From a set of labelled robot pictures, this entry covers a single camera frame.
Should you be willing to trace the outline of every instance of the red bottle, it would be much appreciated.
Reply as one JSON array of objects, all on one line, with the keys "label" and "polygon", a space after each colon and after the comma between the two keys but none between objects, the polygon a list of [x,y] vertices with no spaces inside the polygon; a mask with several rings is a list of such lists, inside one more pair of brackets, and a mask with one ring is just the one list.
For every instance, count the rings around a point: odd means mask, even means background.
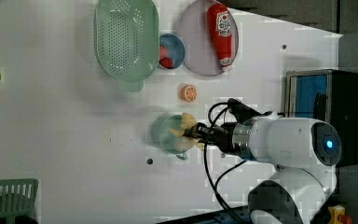
[{"label": "red bottle", "polygon": [[217,3],[207,12],[209,33],[223,71],[231,70],[231,23],[225,5]]}]

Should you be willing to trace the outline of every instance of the round plate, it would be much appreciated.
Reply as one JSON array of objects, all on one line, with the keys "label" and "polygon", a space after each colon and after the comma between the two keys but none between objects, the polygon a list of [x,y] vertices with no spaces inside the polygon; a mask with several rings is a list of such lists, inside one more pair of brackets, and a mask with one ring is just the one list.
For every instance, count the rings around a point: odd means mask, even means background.
[{"label": "round plate", "polygon": [[[183,13],[179,22],[177,34],[183,38],[186,46],[185,64],[196,74],[203,76],[217,76],[223,73],[209,35],[206,12],[208,8],[218,2],[213,0],[199,0],[191,4]],[[232,29],[232,61],[238,51],[238,28],[231,13],[228,12]]]}]

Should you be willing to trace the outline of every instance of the wire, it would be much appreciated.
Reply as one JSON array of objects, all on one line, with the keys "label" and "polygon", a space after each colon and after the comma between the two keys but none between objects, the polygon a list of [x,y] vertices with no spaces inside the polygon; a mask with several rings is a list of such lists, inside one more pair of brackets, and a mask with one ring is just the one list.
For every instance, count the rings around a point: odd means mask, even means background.
[{"label": "wire", "polygon": [[229,168],[228,170],[226,170],[224,173],[222,173],[219,178],[217,178],[216,182],[214,183],[214,187],[217,188],[217,186],[219,185],[220,180],[228,173],[230,173],[231,171],[235,170],[236,168],[238,168],[239,166],[243,165],[244,163],[246,163],[246,161],[242,161],[238,164],[236,164],[235,166]]},{"label": "wire", "polygon": [[[217,106],[219,105],[222,105],[224,103],[219,103],[219,104],[216,104],[214,106],[211,107],[211,109],[209,110],[209,113],[208,113],[208,119],[210,118],[210,114],[212,113],[212,110],[214,108],[216,108]],[[211,127],[213,127],[215,125],[215,123],[217,122],[217,120],[223,115],[223,113],[227,112],[228,111],[228,107],[224,108],[222,111],[219,112],[219,114],[216,116],[216,118],[213,120],[213,122],[211,122]],[[209,129],[206,137],[205,137],[205,142],[208,142],[208,138],[210,137],[210,134],[212,132],[212,128]],[[204,145],[204,167],[205,167],[205,172],[206,172],[206,175],[208,176],[208,180],[209,180],[209,183],[211,184],[212,186],[212,189],[213,189],[213,192],[215,194],[215,197],[217,199],[217,201],[220,203],[220,205],[223,207],[223,209],[225,209],[225,211],[237,222],[237,223],[244,223],[242,221],[242,219],[240,217],[238,217],[237,214],[235,214],[232,210],[231,210],[231,207],[225,202],[225,200],[221,197],[221,195],[219,194],[219,192],[217,191],[217,188],[214,186],[213,184],[213,181],[212,181],[212,178],[211,178],[211,174],[209,173],[209,168],[208,168],[208,159],[207,159],[207,146],[208,144],[205,143]]]},{"label": "wire", "polygon": [[212,121],[212,112],[213,112],[213,110],[214,110],[215,108],[217,108],[218,106],[220,106],[220,105],[228,105],[228,103],[224,103],[224,102],[222,102],[222,103],[217,103],[217,104],[213,105],[213,106],[209,109],[209,111],[208,111],[208,121],[209,121],[210,123],[213,123],[213,121]]}]

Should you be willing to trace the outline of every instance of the small bowl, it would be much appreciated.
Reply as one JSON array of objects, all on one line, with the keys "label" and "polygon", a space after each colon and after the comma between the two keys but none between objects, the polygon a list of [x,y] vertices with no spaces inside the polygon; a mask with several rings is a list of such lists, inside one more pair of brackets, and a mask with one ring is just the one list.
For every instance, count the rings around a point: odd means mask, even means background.
[{"label": "small bowl", "polygon": [[159,44],[168,49],[167,58],[172,60],[172,68],[166,68],[158,63],[160,69],[175,69],[182,65],[185,60],[186,49],[183,41],[173,34],[161,35],[159,37]]}]

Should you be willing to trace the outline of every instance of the orange fruit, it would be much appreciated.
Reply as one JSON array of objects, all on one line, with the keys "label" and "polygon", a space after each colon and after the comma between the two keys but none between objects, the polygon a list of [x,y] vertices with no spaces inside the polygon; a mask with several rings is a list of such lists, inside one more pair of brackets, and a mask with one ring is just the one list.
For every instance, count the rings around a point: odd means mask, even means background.
[{"label": "orange fruit", "polygon": [[185,85],[181,92],[182,100],[187,102],[194,102],[197,98],[196,87],[192,85]]}]

